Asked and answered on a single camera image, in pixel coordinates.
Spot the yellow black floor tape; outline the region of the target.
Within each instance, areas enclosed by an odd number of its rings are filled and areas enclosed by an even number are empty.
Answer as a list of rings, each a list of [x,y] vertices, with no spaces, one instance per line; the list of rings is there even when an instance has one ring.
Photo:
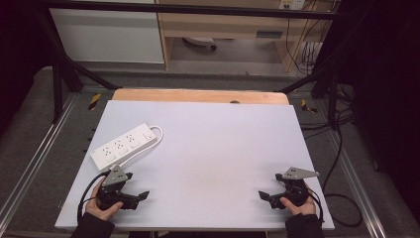
[[[93,95],[93,97],[92,97],[92,99],[89,103],[89,106],[88,106],[89,111],[92,111],[92,110],[95,109],[100,97],[101,97],[101,93],[96,93],[95,95]]]
[[[311,113],[318,113],[316,108],[309,107],[305,99],[301,99],[301,109],[302,111],[309,111]]]

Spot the white chair base with caster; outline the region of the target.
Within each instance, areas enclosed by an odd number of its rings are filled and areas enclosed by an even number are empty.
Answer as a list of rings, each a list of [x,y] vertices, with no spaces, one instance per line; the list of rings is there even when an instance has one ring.
[[[211,51],[217,50],[217,46],[211,38],[185,38],[185,41],[196,46],[207,47]]]

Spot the light wooden desk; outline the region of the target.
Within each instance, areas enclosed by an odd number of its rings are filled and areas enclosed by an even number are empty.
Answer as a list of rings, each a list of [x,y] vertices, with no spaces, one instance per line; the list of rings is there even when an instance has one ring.
[[[280,0],[155,0],[158,4],[279,8]],[[305,0],[303,11],[331,12],[333,0]],[[320,22],[306,19],[241,17],[159,13],[160,32],[165,38],[264,39],[275,43],[283,69],[294,69],[299,47],[304,41],[321,41]]]

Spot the wooden table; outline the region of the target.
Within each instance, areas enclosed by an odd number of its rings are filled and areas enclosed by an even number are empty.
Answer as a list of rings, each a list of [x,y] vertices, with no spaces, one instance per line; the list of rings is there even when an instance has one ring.
[[[284,93],[235,90],[121,88],[115,91],[112,99],[124,101],[289,104],[289,100]]]

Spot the white board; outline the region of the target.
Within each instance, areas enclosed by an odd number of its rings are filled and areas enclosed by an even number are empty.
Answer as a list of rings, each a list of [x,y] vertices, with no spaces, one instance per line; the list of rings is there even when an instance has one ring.
[[[282,192],[275,177],[291,167],[313,168],[290,105],[111,100],[90,146],[143,123],[163,139],[124,167],[124,191],[149,196],[114,215],[120,230],[279,230],[289,214],[261,192]]]

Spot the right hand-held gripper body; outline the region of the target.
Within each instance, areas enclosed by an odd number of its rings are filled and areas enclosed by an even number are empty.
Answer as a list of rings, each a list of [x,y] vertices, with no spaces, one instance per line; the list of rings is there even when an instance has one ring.
[[[304,180],[318,177],[320,174],[318,172],[291,167],[282,176],[284,178],[285,192],[276,194],[273,197],[272,208],[285,208],[280,202],[282,197],[286,197],[296,206],[301,206],[309,197],[309,191]]]

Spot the person's right hand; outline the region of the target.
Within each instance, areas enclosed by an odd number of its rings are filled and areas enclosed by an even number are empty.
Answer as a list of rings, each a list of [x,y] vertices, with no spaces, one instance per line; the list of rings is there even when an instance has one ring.
[[[316,205],[312,197],[308,197],[301,206],[296,206],[286,197],[282,197],[280,202],[291,212],[292,215],[311,215],[316,213]]]

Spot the aluminium rail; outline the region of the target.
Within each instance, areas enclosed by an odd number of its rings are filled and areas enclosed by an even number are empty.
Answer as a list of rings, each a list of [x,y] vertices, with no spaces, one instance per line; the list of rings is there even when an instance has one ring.
[[[387,238],[384,227],[373,207],[372,201],[368,196],[368,191],[362,183],[355,167],[352,165],[350,157],[344,147],[343,139],[338,131],[328,133],[334,148],[337,151],[335,156],[336,165],[342,170],[346,178],[347,185],[352,193],[353,199],[358,205],[367,231],[371,238]]]
[[[52,125],[49,127],[48,132],[43,137],[43,140],[41,141],[34,155],[31,157],[29,164],[26,166],[22,175],[19,177],[5,203],[1,206],[0,233],[3,233],[7,229],[8,224],[12,220],[34,177],[42,166],[57,135],[59,134],[62,126],[65,124],[66,119],[68,118],[68,115],[70,114],[74,106],[74,102],[78,96],[78,93],[71,93],[68,96],[64,106],[62,107],[62,114],[58,117],[57,121],[52,123]]]

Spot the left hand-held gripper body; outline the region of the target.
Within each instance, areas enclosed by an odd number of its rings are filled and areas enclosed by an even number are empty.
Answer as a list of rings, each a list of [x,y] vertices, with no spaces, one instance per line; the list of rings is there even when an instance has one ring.
[[[119,166],[113,167],[103,180],[96,195],[99,208],[106,210],[118,201],[123,202],[122,209],[135,210],[139,204],[139,197],[122,191],[126,183],[126,175]]]

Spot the white cabinet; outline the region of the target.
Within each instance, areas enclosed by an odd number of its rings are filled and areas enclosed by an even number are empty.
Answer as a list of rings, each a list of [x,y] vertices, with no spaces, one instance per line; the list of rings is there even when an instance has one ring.
[[[51,9],[66,53],[77,61],[163,63],[152,13]]]

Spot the white wall socket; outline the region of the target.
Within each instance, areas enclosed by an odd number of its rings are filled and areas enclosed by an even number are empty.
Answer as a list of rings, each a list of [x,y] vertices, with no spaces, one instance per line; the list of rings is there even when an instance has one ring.
[[[301,10],[305,0],[280,0],[279,8],[284,10]]]

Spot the white power strip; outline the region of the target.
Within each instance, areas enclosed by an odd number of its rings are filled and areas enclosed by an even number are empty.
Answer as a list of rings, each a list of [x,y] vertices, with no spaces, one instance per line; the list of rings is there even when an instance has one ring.
[[[146,123],[126,132],[90,152],[97,169],[107,171],[114,165],[121,166],[127,160],[158,142],[158,136]]]

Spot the person's left hand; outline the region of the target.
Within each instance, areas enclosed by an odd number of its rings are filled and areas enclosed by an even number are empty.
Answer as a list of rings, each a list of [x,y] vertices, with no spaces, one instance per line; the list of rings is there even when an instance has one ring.
[[[94,186],[94,188],[92,189],[90,199],[87,201],[87,203],[85,205],[85,211],[87,213],[90,213],[93,216],[101,219],[101,220],[107,221],[110,218],[112,218],[122,208],[123,202],[118,201],[106,210],[100,209],[99,208],[99,201],[97,200],[96,195],[99,191],[99,188],[100,188],[102,182],[103,182],[103,180],[101,180],[99,183],[97,183]]]

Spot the black metal frame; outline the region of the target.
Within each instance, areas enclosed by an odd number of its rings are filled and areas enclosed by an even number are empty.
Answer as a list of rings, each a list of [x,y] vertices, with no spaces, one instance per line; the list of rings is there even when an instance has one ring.
[[[77,72],[85,75],[103,87],[116,90],[115,85],[81,66],[70,58],[61,43],[54,23],[47,19],[47,14],[53,9],[91,10],[108,12],[140,12],[140,13],[170,13],[170,14],[195,14],[195,15],[221,15],[241,17],[266,17],[284,19],[316,19],[316,20],[348,20],[350,14],[334,12],[314,12],[302,10],[268,10],[262,8],[243,7],[219,7],[219,6],[196,6],[196,5],[173,5],[173,4],[148,4],[148,3],[123,3],[123,2],[100,2],[100,1],[76,1],[76,0],[35,0],[31,3],[31,10],[47,35],[49,46],[52,48],[54,57],[53,88],[54,88],[54,118],[56,121],[62,113],[62,93],[60,80],[63,79],[70,91],[79,92],[83,88]]]

